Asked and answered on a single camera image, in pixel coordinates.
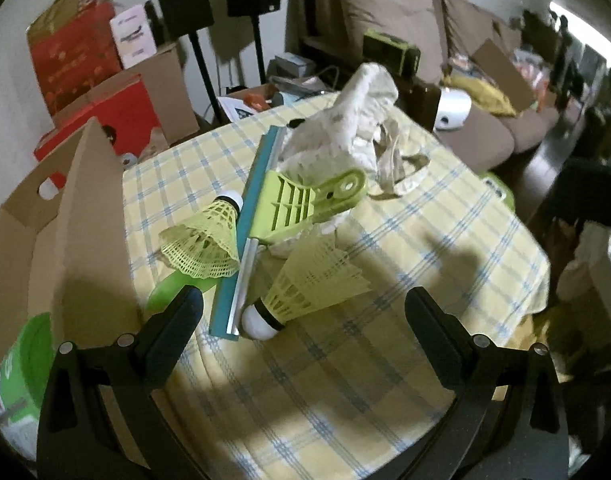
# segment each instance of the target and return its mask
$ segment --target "brown sofa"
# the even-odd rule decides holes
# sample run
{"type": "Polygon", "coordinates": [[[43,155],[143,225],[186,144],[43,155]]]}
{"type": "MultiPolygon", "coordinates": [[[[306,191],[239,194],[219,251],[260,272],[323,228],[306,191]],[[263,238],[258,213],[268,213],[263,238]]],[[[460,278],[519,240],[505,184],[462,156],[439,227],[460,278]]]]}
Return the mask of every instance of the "brown sofa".
{"type": "MultiPolygon", "coordinates": [[[[306,56],[354,70],[361,62],[368,28],[392,34],[421,50],[418,77],[437,84],[449,56],[472,55],[488,38],[508,55],[521,33],[466,0],[299,0],[299,39],[306,56]]],[[[460,130],[437,137],[476,173],[539,144],[558,113],[526,110],[517,118],[496,118],[473,107],[460,130]]]]}

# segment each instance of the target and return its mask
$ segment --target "window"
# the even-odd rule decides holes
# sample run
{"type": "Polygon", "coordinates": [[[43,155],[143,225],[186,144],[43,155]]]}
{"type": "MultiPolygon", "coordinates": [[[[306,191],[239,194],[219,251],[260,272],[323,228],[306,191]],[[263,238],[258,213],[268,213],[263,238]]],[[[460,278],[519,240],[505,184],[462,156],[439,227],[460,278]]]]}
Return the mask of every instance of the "window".
{"type": "Polygon", "coordinates": [[[559,16],[565,15],[568,19],[568,30],[575,35],[581,43],[588,44],[596,50],[601,56],[605,57],[607,67],[611,68],[611,43],[594,27],[580,19],[579,16],[573,14],[562,6],[550,2],[550,10],[556,12],[559,16]]]}

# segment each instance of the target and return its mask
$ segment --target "teal squeegee blade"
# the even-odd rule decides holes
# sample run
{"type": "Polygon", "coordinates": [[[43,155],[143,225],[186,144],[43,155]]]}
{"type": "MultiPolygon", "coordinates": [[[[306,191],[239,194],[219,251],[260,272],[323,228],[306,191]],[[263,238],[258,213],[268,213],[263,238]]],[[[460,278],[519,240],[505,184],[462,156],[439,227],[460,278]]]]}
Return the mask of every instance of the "teal squeegee blade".
{"type": "MultiPolygon", "coordinates": [[[[239,258],[243,256],[245,242],[248,239],[250,230],[252,229],[252,221],[256,212],[256,204],[260,195],[263,181],[265,180],[266,171],[268,171],[268,163],[276,136],[278,135],[279,127],[270,126],[268,133],[261,137],[261,141],[256,150],[256,158],[252,164],[250,175],[245,186],[243,194],[243,207],[240,210],[239,219],[236,222],[236,249],[239,253],[239,258]]],[[[230,310],[232,301],[234,300],[234,289],[239,278],[239,272],[236,272],[229,278],[223,278],[218,285],[214,295],[214,303],[212,305],[212,315],[210,316],[210,335],[237,341],[239,336],[227,332],[227,326],[230,319],[230,310]]]]}

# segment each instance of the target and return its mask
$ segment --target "plaid tablecloth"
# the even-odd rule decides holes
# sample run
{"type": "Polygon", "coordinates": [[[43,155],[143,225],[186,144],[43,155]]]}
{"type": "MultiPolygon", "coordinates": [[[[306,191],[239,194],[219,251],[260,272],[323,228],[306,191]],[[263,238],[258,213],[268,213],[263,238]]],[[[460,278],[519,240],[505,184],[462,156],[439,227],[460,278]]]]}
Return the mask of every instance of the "plaid tablecloth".
{"type": "MultiPolygon", "coordinates": [[[[223,126],[125,173],[142,304],[171,272],[156,257],[159,232],[222,189],[242,191],[260,136],[333,99],[223,126]]],[[[266,343],[211,337],[214,292],[205,295],[204,318],[166,390],[187,445],[215,478],[363,478],[423,436],[453,397],[406,323],[412,286],[499,345],[545,307],[549,263],[527,229],[451,152],[394,113],[425,138],[429,176],[404,198],[364,199],[337,230],[373,293],[290,322],[266,343]]],[[[252,288],[267,286],[278,267],[262,258],[252,288]]]]}

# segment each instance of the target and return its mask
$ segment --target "black pole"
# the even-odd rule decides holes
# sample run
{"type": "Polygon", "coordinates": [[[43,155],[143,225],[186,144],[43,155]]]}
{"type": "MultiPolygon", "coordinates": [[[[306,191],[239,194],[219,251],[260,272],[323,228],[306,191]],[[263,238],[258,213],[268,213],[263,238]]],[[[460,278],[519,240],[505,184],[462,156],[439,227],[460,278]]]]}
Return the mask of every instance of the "black pole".
{"type": "Polygon", "coordinates": [[[210,80],[210,74],[207,71],[207,66],[205,65],[205,58],[203,57],[203,52],[201,51],[201,45],[198,42],[198,35],[196,31],[192,31],[188,34],[189,42],[192,44],[192,49],[194,49],[194,57],[196,57],[196,62],[198,63],[198,69],[201,70],[201,77],[203,78],[203,84],[205,85],[205,89],[207,90],[207,95],[210,97],[210,103],[212,104],[212,110],[214,110],[214,117],[220,124],[225,124],[223,120],[223,112],[221,107],[219,106],[219,102],[216,100],[216,94],[214,93],[214,88],[212,87],[212,81],[210,80]]]}
{"type": "Polygon", "coordinates": [[[256,62],[258,63],[258,76],[261,84],[265,85],[265,63],[263,61],[263,47],[261,46],[261,31],[258,28],[258,16],[250,16],[252,29],[254,30],[254,46],[256,47],[256,62]]]}

